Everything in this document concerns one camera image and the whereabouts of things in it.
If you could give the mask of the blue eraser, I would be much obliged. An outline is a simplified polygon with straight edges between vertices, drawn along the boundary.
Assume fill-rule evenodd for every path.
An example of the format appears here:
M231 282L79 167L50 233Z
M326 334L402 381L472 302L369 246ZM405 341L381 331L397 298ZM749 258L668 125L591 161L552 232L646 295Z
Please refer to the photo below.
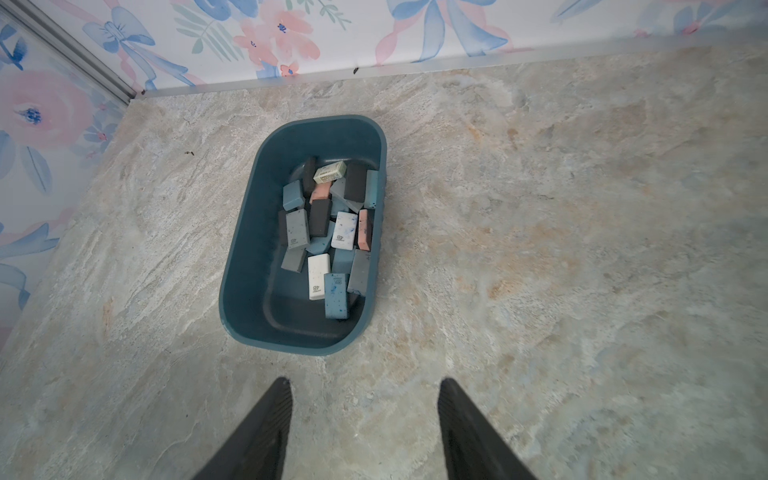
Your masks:
M325 316L333 320L347 320L349 317L347 275L327 273L324 275Z
M313 237L310 244L306 247L307 253L312 256L327 253L331 248L334 229L335 222L330 221L328 223L327 234L323 237Z
M354 250L335 249L331 265L332 273L350 274L352 271Z

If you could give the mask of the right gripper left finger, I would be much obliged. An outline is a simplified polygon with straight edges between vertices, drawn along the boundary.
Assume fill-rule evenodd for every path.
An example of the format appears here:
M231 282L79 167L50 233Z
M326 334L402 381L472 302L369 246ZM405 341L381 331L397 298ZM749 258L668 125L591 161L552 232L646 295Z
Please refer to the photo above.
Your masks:
M278 377L193 479L281 479L292 411L290 381Z

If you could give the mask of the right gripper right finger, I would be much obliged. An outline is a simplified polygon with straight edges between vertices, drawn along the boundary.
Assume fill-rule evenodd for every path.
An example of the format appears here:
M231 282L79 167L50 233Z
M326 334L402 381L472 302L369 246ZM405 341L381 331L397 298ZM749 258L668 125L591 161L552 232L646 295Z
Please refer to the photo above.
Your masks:
M441 381L437 410L449 479L535 479L456 380Z

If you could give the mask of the pink eraser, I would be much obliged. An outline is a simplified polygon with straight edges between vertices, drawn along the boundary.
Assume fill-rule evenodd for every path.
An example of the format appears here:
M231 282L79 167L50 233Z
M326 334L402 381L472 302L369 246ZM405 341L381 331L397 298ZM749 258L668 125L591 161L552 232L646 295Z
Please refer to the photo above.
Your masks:
M372 214L369 209L361 209L358 213L357 245L360 250L371 251L372 244Z
M331 196L330 190L332 185L332 182L317 184L311 193L310 203L317 200L328 200Z

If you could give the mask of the grey eraser top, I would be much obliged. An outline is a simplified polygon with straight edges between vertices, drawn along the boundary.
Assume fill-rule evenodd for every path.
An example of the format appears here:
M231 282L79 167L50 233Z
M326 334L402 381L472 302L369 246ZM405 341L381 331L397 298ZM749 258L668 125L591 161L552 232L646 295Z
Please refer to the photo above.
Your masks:
M301 180L295 180L283 187L283 209L291 212L305 207L305 196Z

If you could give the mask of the grey eraser bottom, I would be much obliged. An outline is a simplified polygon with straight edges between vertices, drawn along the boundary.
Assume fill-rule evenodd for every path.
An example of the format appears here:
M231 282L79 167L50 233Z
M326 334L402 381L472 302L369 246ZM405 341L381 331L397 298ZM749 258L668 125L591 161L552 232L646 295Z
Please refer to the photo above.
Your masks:
M369 271L370 253L365 250L355 249L347 291L365 297L368 289Z

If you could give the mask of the grey eraser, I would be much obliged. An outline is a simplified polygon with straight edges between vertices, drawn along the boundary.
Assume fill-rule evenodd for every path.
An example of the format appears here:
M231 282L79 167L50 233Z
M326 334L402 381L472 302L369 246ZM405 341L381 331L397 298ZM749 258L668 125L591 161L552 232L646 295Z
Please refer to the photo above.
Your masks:
M341 178L333 182L330 193L334 201L339 201L343 206L351 210L352 212L358 213L363 208L362 202L356 202L353 200L348 200L344 194L346 190L346 179Z
M305 196L301 180L295 180L283 187L283 209L291 212L305 207Z
M305 248L287 249L282 259L281 268L289 272L301 273L306 257Z
M355 249L347 291L365 297L368 289L369 271L370 253L365 250Z

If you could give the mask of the teal eraser top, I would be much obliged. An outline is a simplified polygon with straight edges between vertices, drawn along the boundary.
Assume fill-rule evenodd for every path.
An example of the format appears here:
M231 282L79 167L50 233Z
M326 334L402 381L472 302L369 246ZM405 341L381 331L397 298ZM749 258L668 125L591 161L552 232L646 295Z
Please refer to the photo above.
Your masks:
M366 172L366 191L364 199L365 209L375 209L379 198L379 172L376 170L368 170Z

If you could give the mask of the white eraser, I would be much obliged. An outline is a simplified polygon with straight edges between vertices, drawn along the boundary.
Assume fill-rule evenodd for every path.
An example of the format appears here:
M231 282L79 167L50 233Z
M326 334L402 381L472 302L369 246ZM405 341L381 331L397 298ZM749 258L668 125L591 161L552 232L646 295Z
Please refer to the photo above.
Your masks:
M286 214L287 247L290 250L306 248L310 244L308 215L305 209L297 209Z
M356 240L358 215L339 212L335 221L331 247L337 250L353 250Z
M330 255L327 253L307 258L309 299L312 301L325 298L325 275L330 272Z

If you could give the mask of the cream eraser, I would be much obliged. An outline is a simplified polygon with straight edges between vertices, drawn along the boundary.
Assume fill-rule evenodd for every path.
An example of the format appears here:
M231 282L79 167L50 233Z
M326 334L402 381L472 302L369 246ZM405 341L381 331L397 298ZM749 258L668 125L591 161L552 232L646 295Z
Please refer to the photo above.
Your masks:
M332 162L318 168L313 176L317 184L332 183L345 177L347 165L345 161Z

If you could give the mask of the black eraser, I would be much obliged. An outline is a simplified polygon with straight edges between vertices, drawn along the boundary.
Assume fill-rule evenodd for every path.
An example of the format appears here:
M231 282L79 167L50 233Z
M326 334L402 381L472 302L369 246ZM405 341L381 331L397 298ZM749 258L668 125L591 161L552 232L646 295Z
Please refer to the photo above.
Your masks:
M331 208L331 199L316 199L311 203L309 211L309 235L311 238L327 236Z
M344 198L346 200L363 203L367 188L367 167L360 163L349 163L347 165L344 187Z
M279 241L281 246L288 246L288 236L287 236L287 212L285 210L280 210L278 212L278 235L279 235Z
M308 157L304 163L301 177L301 187L305 198L309 198L316 188L316 181L314 180L316 166L317 158L315 156Z

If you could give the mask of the black eraser bottom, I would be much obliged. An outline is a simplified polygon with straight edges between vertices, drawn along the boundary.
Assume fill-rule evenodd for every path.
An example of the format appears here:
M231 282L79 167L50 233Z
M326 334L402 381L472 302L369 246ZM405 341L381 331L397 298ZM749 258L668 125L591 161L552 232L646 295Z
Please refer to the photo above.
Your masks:
M367 188L367 167L360 163L349 163L347 165L344 187L344 198L346 200L363 203Z

